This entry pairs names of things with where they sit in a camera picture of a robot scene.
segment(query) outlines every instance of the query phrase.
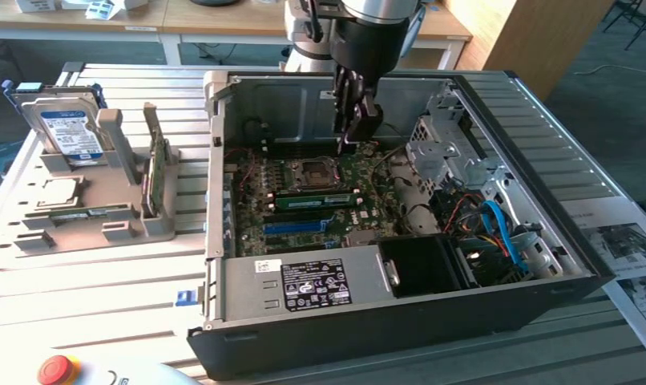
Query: emergency stop button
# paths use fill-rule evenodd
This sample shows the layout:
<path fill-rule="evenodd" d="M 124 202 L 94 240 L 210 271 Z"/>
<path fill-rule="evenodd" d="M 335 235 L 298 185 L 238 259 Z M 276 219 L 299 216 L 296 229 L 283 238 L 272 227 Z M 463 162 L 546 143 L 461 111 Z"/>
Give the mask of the emergency stop button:
<path fill-rule="evenodd" d="M 62 385 L 75 379 L 78 367 L 63 355 L 55 355 L 43 362 L 38 372 L 38 382 L 43 385 Z"/>

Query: desk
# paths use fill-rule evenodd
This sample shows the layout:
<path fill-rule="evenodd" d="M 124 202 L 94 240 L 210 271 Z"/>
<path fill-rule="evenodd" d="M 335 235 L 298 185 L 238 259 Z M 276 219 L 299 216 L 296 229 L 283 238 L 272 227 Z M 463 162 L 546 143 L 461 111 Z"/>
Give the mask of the desk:
<path fill-rule="evenodd" d="M 123 110 L 123 131 L 134 147 L 150 143 L 140 107 L 146 101 L 159 106 L 164 137 L 180 149 L 176 238 L 88 253 L 2 260 L 0 344 L 11 340 L 68 349 L 76 356 L 135 357 L 166 363 L 202 383 L 218 385 L 207 379 L 182 333 L 175 335 L 179 313 L 172 307 L 176 290 L 194 290 L 206 273 L 202 228 L 211 136 L 202 77 L 210 69 L 231 68 L 90 64 L 78 74 L 62 74 L 60 79 L 72 75 L 74 84 L 96 81 L 103 85 L 110 106 Z M 557 184 L 550 180 L 549 187 L 559 199 L 571 200 L 562 182 L 566 174 L 547 167 L 535 143 L 525 136 L 525 132 L 543 133 L 561 130 L 561 126 L 542 121 L 547 114 L 543 106 L 537 104 L 533 109 L 533 103 L 538 103 L 534 96 L 526 97 L 501 73 L 466 72 L 465 76 L 487 95 L 485 103 L 509 134 L 527 141 L 530 147 L 523 153 L 530 151 L 533 165 L 546 167 L 554 176 Z M 525 107 L 531 115 L 510 115 L 511 106 L 519 106 L 515 111 Z M 16 191 L 32 181 L 39 154 L 38 139 L 30 134 L 0 187 L 0 226 L 15 220 L 10 217 Z M 597 183 L 587 180 L 587 185 L 593 188 Z M 646 384 L 646 350 L 611 301 L 598 291 L 578 303 L 546 312 L 519 331 L 231 384 L 254 383 Z"/>
<path fill-rule="evenodd" d="M 180 65 L 180 43 L 288 45 L 283 7 L 284 0 L 271 5 L 243 0 L 226 7 L 199 6 L 190 0 L 150 0 L 147 6 L 102 22 L 87 20 L 82 10 L 22 14 L 14 0 L 0 0 L 0 39 L 156 42 L 164 46 L 167 64 Z M 439 7 L 427 12 L 414 47 L 445 50 L 441 57 L 433 55 L 433 68 L 454 69 L 470 38 L 454 15 Z"/>

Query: floor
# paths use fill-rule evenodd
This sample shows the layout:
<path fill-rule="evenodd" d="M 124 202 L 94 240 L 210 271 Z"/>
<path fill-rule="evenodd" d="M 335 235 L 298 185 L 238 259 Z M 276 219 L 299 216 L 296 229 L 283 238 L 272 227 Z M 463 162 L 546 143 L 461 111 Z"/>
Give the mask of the floor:
<path fill-rule="evenodd" d="M 630 51 L 625 51 L 637 27 L 621 20 L 607 33 L 601 33 L 605 25 L 598 26 L 546 105 L 627 192 L 642 200 L 646 199 L 646 74 L 607 68 L 595 75 L 574 75 L 575 71 L 587 71 L 602 64 L 646 69 L 646 33 Z M 155 43 L 7 41 L 7 44 L 19 67 L 7 73 L 20 73 L 27 80 L 46 83 L 56 80 L 67 61 L 164 63 L 162 47 Z M 231 65 L 275 66 L 283 60 L 279 46 L 234 48 L 222 44 L 202 49 L 215 58 L 203 59 L 198 47 L 184 44 L 183 63 L 215 65 L 222 59 L 222 63 Z M 23 119 L 0 95 L 0 142 L 22 140 L 27 132 Z"/>

